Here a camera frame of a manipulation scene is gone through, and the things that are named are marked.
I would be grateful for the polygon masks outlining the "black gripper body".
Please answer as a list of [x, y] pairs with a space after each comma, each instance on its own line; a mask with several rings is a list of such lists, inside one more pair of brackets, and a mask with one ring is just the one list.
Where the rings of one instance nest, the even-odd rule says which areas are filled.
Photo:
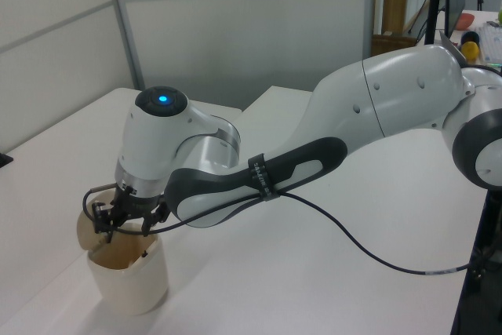
[[140, 218], [155, 211], [164, 201], [164, 195], [141, 198], [121, 189], [115, 190], [115, 216]]

